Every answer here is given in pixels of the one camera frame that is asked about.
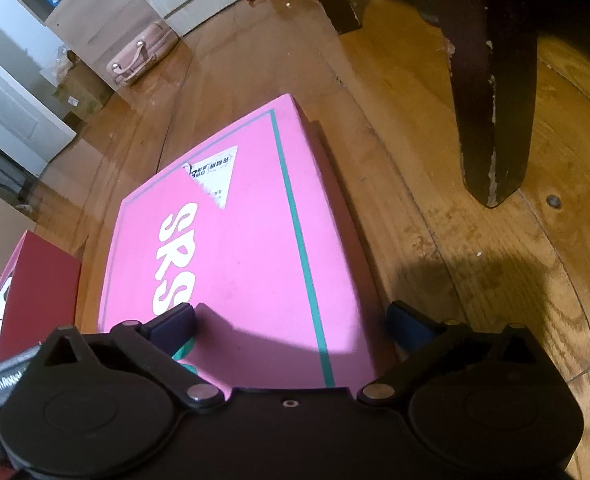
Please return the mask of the pink box lid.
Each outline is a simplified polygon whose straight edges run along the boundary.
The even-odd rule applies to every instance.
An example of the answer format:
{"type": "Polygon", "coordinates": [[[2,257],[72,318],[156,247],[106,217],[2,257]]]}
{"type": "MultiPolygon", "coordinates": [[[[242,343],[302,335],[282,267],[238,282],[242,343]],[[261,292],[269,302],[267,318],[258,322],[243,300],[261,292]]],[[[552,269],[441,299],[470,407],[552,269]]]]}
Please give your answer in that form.
{"type": "Polygon", "coordinates": [[[320,140],[284,94],[136,188],[112,234],[97,326],[186,302],[174,357],[224,390],[346,387],[395,353],[320,140]]]}

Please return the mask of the pink open box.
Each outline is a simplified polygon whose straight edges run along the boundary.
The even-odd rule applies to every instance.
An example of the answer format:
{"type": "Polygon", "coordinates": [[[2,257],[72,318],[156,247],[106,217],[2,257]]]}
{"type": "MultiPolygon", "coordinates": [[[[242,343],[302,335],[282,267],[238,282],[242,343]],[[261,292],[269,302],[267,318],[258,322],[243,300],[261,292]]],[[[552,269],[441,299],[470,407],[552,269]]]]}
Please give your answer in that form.
{"type": "Polygon", "coordinates": [[[74,324],[81,262],[31,231],[0,277],[0,363],[74,324]]]}

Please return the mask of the cardboard box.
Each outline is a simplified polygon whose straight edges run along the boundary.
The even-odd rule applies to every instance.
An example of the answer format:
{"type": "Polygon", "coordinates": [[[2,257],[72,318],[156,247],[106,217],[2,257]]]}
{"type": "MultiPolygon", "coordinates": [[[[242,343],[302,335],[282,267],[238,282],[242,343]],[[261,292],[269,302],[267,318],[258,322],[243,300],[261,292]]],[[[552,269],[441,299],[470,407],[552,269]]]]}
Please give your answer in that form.
{"type": "Polygon", "coordinates": [[[56,99],[85,122],[95,116],[113,94],[114,90],[83,62],[68,70],[54,92],[56,99]]]}

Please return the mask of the pink handbag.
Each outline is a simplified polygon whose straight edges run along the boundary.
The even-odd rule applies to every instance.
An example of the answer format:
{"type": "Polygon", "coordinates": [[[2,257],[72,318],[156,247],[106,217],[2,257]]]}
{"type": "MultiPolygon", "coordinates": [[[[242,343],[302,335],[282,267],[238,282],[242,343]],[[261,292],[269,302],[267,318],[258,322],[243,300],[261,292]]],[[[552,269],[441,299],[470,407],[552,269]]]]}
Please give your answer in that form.
{"type": "Polygon", "coordinates": [[[160,62],[178,42],[179,36],[165,22],[153,22],[107,63],[110,79],[118,88],[130,86],[160,62]]]}

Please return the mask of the dark wooden chair leg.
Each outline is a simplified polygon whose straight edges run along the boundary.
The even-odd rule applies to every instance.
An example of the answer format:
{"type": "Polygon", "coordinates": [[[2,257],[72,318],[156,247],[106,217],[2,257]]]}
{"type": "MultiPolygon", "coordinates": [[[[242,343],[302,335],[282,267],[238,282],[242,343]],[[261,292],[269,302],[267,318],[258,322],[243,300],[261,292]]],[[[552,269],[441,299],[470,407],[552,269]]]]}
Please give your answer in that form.
{"type": "Polygon", "coordinates": [[[411,0],[444,36],[463,182],[494,208],[523,183],[537,87],[532,0],[411,0]]]}

